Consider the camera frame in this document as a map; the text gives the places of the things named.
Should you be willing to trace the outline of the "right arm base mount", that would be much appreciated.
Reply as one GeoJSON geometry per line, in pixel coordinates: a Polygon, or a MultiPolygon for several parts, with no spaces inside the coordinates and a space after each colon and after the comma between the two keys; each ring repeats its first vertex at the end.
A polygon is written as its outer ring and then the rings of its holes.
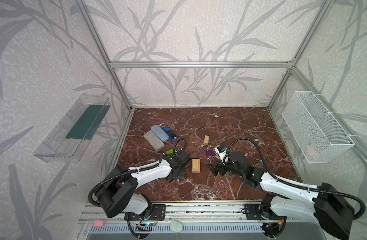
{"type": "Polygon", "coordinates": [[[283,219],[282,216],[276,215],[272,210],[261,207],[261,204],[244,204],[241,213],[246,216],[247,220],[257,221],[280,221],[283,219]]]}

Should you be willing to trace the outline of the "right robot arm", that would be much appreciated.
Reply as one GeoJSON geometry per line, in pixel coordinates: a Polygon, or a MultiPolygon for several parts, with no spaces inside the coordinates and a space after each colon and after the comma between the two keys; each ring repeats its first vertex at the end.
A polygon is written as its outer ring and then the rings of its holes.
{"type": "Polygon", "coordinates": [[[208,164],[215,176],[231,173],[248,187],[267,192],[251,215],[282,222],[295,218],[316,224],[337,239],[349,239],[355,211],[343,196],[332,193],[332,185],[306,185],[272,176],[267,170],[254,167],[239,151],[219,155],[226,160],[208,164]]]}

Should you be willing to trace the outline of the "purple block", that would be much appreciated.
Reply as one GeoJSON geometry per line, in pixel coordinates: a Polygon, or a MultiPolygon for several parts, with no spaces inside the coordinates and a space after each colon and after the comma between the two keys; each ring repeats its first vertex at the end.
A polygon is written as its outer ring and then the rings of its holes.
{"type": "Polygon", "coordinates": [[[215,152],[212,151],[212,150],[208,150],[208,151],[205,152],[205,155],[206,155],[207,158],[213,157],[215,155],[215,152]]]}

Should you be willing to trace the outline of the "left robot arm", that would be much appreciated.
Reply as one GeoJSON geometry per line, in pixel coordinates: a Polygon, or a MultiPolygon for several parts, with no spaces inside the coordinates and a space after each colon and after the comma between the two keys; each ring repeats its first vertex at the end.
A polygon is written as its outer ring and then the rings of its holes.
{"type": "Polygon", "coordinates": [[[153,204],[136,190],[158,179],[169,182],[183,179],[191,161],[190,155],[180,150],[140,167],[118,165],[90,190],[87,199],[90,204],[101,207],[108,218],[125,213],[127,219],[130,219],[130,214],[147,219],[152,215],[153,204]]]}

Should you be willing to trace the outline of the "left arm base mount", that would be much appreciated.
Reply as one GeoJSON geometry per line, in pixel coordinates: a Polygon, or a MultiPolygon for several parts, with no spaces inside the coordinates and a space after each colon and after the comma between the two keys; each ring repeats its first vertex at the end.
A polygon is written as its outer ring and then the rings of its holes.
{"type": "Polygon", "coordinates": [[[153,204],[146,208],[140,215],[135,213],[125,213],[124,219],[127,221],[162,221],[165,218],[166,205],[153,204]]]}

